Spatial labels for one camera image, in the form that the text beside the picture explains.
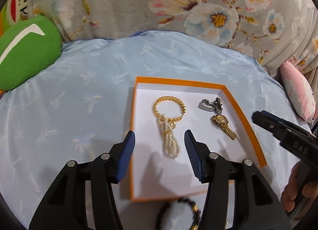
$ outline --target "pink and white pillow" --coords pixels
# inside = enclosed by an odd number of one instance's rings
[[[316,101],[310,84],[289,61],[285,61],[279,70],[284,88],[295,111],[304,121],[313,123],[317,117]]]

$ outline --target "metal screw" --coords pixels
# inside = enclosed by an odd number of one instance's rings
[[[251,166],[253,164],[253,162],[249,159],[245,159],[244,164],[246,164],[247,166]]]
[[[67,162],[67,166],[68,166],[68,167],[73,167],[74,165],[76,165],[76,163],[75,163],[74,160],[71,160],[71,161],[68,161],[68,162]]]
[[[101,155],[101,159],[103,159],[103,160],[107,160],[109,158],[110,158],[110,154],[108,154],[108,153],[104,153]]]
[[[210,153],[210,154],[209,154],[209,157],[210,157],[211,159],[217,159],[217,158],[218,158],[218,154],[217,154],[217,153]]]

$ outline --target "green pillow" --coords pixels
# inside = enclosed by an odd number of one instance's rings
[[[0,37],[0,89],[11,90],[61,55],[62,39],[55,24],[44,16],[21,21]]]

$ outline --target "ribbed blue pad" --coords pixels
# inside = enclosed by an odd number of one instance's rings
[[[126,174],[128,165],[129,165],[129,161],[131,158],[131,155],[133,154],[134,148],[135,148],[135,133],[133,132],[128,141],[127,144],[120,156],[120,158],[118,159],[118,163],[117,163],[117,175],[115,176],[115,179],[120,182]]]
[[[188,152],[194,175],[199,179],[199,181],[201,181],[204,177],[202,172],[202,161],[194,148],[194,143],[192,142],[188,132],[184,133],[184,144]]]

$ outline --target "light blue bed sheet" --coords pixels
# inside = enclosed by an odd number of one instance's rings
[[[263,173],[280,196],[297,158],[253,125],[251,115],[265,109],[309,130],[282,86],[246,55],[181,33],[150,31],[66,44],[52,66],[0,100],[0,192],[26,227],[67,161],[91,161],[123,140],[136,76],[225,84],[251,122],[268,162]],[[138,205],[146,216],[131,223],[125,215],[131,203],[120,193],[114,186],[125,229],[150,229],[148,222],[152,228],[159,205]],[[204,195],[195,198],[202,209]]]

